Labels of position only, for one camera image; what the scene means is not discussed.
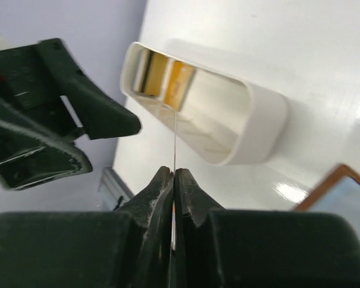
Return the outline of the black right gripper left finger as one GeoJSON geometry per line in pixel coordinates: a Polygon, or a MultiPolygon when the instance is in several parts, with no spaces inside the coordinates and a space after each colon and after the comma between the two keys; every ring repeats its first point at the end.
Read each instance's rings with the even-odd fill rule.
{"type": "Polygon", "coordinates": [[[173,173],[106,212],[0,214],[0,287],[167,287],[173,173]]]}

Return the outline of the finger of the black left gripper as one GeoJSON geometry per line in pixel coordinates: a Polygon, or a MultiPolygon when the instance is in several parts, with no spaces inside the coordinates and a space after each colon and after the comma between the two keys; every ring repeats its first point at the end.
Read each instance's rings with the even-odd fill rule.
{"type": "Polygon", "coordinates": [[[44,115],[45,126],[62,137],[77,130],[62,96],[91,140],[132,136],[141,129],[138,117],[95,85],[59,38],[0,50],[0,84],[10,103],[22,112],[44,115]]]}
{"type": "Polygon", "coordinates": [[[0,98],[0,184],[25,190],[92,172],[83,151],[0,98]]]}

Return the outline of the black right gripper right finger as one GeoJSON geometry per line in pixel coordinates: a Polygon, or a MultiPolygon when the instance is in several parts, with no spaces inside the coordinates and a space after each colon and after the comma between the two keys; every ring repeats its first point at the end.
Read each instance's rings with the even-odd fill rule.
{"type": "Polygon", "coordinates": [[[174,180],[177,287],[360,287],[360,242],[334,214],[228,210],[174,180]]]}

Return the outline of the thin card seen edge-on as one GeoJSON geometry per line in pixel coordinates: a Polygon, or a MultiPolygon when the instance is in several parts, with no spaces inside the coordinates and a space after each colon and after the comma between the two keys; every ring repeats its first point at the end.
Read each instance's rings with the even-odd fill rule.
{"type": "MultiPolygon", "coordinates": [[[[176,172],[176,140],[177,140],[177,115],[174,111],[173,121],[173,177],[175,178],[176,172]]],[[[172,254],[176,254],[176,209],[175,209],[175,188],[173,188],[173,205],[172,205],[172,232],[171,232],[171,248],[172,254]]]]}

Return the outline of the brown leather card holder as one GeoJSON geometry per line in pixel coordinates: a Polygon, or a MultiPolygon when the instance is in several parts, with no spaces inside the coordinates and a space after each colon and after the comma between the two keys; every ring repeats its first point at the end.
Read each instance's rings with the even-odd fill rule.
{"type": "Polygon", "coordinates": [[[338,164],[293,210],[309,211],[321,203],[331,203],[332,200],[338,200],[348,194],[360,195],[360,174],[346,164],[338,164]]]}

